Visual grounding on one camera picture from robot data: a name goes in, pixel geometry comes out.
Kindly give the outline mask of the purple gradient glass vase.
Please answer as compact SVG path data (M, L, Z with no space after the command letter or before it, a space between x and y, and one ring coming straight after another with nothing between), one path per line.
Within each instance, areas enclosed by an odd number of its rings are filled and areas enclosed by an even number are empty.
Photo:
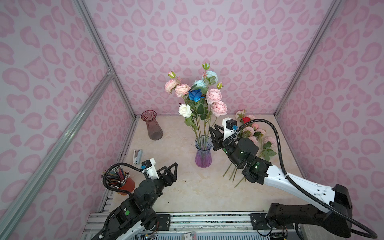
M199 136L195 140L195 147L197 153L195 156L195 163L199 168L205 169L212 164L211 149L213 148L213 142L211 137L203 135Z

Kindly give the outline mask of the pink peony stem with bud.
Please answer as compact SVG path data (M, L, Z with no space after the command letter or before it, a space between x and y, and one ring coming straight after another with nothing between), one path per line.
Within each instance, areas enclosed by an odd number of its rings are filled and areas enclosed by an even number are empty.
M228 112L228 107L223 102L223 95L220 88L207 88L204 95L207 103L207 110L205 111L207 118L204 120L204 134L207 135L208 126L212 125L212 116L216 119L220 116L225 116Z

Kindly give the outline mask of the dark red glass vase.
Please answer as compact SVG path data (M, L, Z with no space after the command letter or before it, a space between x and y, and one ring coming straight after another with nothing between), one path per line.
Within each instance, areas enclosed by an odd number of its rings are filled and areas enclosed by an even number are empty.
M157 141L163 137L163 130L156 120L157 113L154 110L144 111L141 119L146 123L148 136L151 140Z

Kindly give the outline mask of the white rose stem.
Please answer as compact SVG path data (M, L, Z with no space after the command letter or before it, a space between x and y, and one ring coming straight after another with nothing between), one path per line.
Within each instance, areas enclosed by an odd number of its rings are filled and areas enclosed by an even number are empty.
M198 127L195 123L191 107L189 105L186 105L186 104L181 104L179 106L179 115L185 118L184 123L194 131L195 136L197 138L198 137Z

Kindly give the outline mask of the pink peony stem pile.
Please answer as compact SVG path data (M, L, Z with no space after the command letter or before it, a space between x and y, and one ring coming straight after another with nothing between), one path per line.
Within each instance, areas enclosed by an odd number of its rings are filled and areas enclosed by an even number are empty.
M251 121L244 124L242 118L245 112L236 116L238 129L230 138L234 139L234 151L225 153L234 170L230 179L235 179L237 171L241 171L243 178L250 183L264 184L269 176L268 170L272 167L271 158L277 156L280 151L279 139L268 137L267 131L260 127L258 122L269 124L266 120L250 118Z

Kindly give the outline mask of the light blue rose stem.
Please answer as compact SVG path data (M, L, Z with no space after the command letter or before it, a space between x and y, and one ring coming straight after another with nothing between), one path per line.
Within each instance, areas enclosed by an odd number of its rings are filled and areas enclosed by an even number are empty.
M193 83L192 90L200 90L202 94L206 94L211 86L217 84L219 77L216 72L210 70L209 63L202 64L202 67L204 69L202 78Z

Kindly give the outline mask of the large pink peony stem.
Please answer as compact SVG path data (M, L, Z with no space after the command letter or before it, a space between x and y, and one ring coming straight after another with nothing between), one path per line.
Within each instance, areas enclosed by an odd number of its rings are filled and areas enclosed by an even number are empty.
M184 101L181 104L188 105L190 102L188 95L191 87L188 84L181 83L181 78L177 77L176 73L173 71L168 72L168 77L170 79L165 84L165 91L168 94L174 93L178 98L181 98Z

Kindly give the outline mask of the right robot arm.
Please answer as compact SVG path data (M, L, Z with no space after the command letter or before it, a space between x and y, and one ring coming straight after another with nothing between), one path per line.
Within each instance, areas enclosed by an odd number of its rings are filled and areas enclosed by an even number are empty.
M235 130L215 125L209 131L214 151L223 150L248 182L274 187L306 201L305 205L272 203L266 215L269 225L315 225L336 236L351 237L352 224L347 219L353 215L353 206L346 187L339 184L330 187L285 174L279 167L257 157L259 147L251 140L231 140Z

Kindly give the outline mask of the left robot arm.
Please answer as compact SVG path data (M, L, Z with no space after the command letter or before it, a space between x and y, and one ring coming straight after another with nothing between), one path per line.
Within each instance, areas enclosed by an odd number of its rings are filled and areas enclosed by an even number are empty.
M125 193L128 198L110 212L102 229L93 237L94 240L130 240L138 233L151 231L158 226L158 215L153 205L163 195L164 188L177 181L178 164L173 163L170 167L165 166L158 171L155 165L154 159L150 159L142 163L140 168L127 163L117 163L106 170L102 178L104 187L112 192ZM107 183L110 171L121 166L140 172L146 178L133 193Z

